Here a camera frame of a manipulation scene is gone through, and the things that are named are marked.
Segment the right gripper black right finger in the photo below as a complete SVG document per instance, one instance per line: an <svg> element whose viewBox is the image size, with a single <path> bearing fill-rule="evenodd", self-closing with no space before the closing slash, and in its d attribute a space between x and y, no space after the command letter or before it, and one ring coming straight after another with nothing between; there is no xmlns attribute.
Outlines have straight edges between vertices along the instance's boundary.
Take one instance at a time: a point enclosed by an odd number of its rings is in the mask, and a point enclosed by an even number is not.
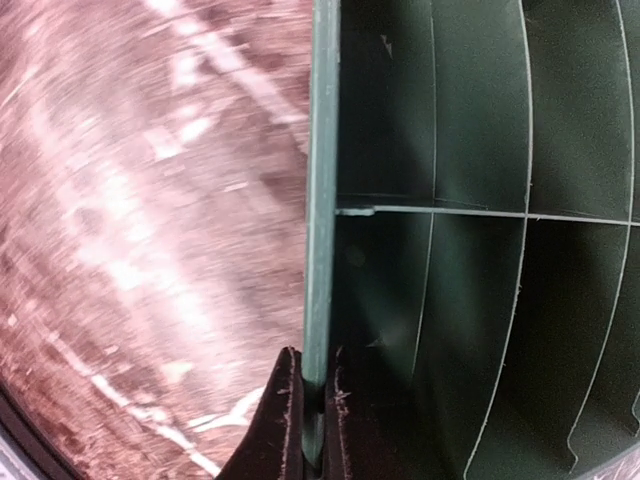
<svg viewBox="0 0 640 480"><path fill-rule="evenodd" d="M375 348L338 347L325 389L323 476L413 479L408 392Z"/></svg>

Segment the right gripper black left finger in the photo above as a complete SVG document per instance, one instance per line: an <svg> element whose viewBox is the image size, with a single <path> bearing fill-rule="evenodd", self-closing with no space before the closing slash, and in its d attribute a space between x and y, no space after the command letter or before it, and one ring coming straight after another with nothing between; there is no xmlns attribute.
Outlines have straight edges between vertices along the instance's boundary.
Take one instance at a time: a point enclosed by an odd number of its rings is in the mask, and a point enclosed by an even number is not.
<svg viewBox="0 0 640 480"><path fill-rule="evenodd" d="M217 480L302 480L301 354L279 352L253 420Z"/></svg>

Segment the green compartment tray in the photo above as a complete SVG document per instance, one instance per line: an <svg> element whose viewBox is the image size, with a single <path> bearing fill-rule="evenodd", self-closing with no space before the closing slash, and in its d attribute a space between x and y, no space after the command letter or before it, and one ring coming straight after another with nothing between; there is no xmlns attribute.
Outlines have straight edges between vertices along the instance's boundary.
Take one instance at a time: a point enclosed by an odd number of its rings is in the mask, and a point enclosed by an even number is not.
<svg viewBox="0 0 640 480"><path fill-rule="evenodd" d="M338 347L413 479L639 475L639 5L317 1L303 452Z"/></svg>

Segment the black front rail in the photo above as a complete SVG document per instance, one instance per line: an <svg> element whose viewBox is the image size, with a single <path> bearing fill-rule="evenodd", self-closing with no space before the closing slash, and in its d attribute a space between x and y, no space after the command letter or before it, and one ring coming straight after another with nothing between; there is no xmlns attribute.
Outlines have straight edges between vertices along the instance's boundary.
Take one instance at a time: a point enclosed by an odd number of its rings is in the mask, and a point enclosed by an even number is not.
<svg viewBox="0 0 640 480"><path fill-rule="evenodd" d="M69 461L28 418L1 384L1 458L17 479L80 479Z"/></svg>

